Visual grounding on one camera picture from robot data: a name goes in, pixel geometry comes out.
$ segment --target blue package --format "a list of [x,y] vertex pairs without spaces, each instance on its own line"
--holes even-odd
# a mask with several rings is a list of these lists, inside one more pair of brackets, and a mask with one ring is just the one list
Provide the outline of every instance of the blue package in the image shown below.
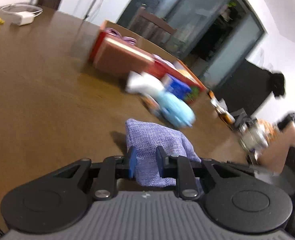
[[174,96],[181,100],[184,100],[185,95],[192,91],[187,84],[171,76],[170,74],[166,74],[162,78],[162,83],[167,92],[172,93]]

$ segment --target blue toy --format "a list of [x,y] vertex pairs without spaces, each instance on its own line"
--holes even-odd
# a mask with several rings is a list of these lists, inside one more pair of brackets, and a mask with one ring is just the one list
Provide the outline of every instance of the blue toy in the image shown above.
[[192,109],[181,99],[169,92],[161,91],[155,99],[160,106],[161,113],[177,128],[190,126],[195,121]]

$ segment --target wooden chair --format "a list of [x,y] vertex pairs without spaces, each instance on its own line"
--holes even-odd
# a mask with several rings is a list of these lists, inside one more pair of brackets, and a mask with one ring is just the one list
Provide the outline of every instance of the wooden chair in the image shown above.
[[144,7],[137,10],[127,29],[160,47],[166,46],[167,42],[176,32],[176,29],[173,29],[163,19],[145,11]]

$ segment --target white charger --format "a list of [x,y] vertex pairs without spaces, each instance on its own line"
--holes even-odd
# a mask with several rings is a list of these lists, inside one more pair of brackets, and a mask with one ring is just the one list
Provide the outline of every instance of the white charger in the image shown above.
[[34,21],[34,13],[24,11],[12,14],[12,23],[19,26],[32,23]]
[[[17,8],[22,7],[23,11],[17,12]],[[12,23],[17,24],[19,26],[32,23],[34,21],[34,17],[40,15],[43,12],[43,9],[30,5],[30,4],[9,4],[3,6],[1,11],[12,15]]]

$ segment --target purple item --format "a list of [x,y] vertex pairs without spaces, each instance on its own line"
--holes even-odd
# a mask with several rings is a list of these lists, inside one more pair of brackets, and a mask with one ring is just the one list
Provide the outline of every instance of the purple item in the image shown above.
[[114,37],[122,39],[123,41],[127,42],[128,44],[136,46],[137,40],[134,38],[127,37],[127,36],[122,37],[122,35],[117,30],[115,30],[113,28],[106,28],[105,31]]
[[176,184],[175,179],[162,179],[157,168],[155,150],[161,145],[168,155],[173,153],[201,162],[193,146],[183,133],[150,122],[128,119],[125,122],[127,149],[137,148],[136,181],[142,186],[166,187]]

